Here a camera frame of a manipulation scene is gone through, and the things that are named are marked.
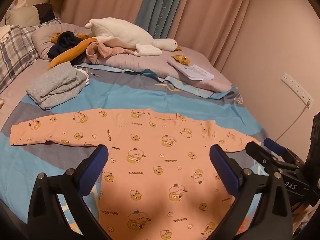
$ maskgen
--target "power strip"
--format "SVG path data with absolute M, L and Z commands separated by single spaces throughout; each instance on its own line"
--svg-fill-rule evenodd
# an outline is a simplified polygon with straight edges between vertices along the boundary
M 281 77 L 281 80 L 292 89 L 293 92 L 296 93 L 296 95 L 304 102 L 306 105 L 308 101 L 310 101 L 310 105 L 308 108 L 310 108 L 313 104 L 313 98 L 309 95 L 305 89 L 300 86 L 288 73 L 284 73 Z

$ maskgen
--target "folded gray clothes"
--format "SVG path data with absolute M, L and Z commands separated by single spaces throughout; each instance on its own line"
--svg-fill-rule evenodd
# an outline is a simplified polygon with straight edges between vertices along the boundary
M 42 109 L 50 109 L 76 97 L 87 85 L 86 79 L 87 76 L 68 61 L 38 77 L 26 91 Z

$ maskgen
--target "white stuffed animal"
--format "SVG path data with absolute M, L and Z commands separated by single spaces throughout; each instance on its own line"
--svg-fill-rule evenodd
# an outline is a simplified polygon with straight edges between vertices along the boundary
M 174 51 L 178 46 L 173 39 L 153 39 L 144 29 L 121 19 L 93 19 L 84 27 L 91 29 L 91 37 L 108 47 L 136 49 L 136 56 L 161 55 L 161 49 Z

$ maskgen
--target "plaid fabric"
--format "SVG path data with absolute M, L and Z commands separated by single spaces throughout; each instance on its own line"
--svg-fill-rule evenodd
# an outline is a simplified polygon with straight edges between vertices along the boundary
M 60 19 L 56 18 L 32 27 L 20 28 L 17 25 L 11 29 L 7 41 L 0 43 L 0 94 L 25 68 L 39 58 L 31 39 L 32 33 L 38 28 L 60 23 Z

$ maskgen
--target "power cord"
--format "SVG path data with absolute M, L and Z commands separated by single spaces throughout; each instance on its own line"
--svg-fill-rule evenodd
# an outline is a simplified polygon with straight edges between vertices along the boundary
M 297 122 L 297 120 L 300 118 L 300 116 L 302 116 L 303 112 L 311 105 L 311 102 L 308 101 L 306 106 L 303 108 L 301 114 L 298 116 L 298 118 L 296 120 L 294 120 L 294 122 L 287 128 L 287 130 L 285 130 L 276 140 L 276 142 L 295 124 L 295 122 Z

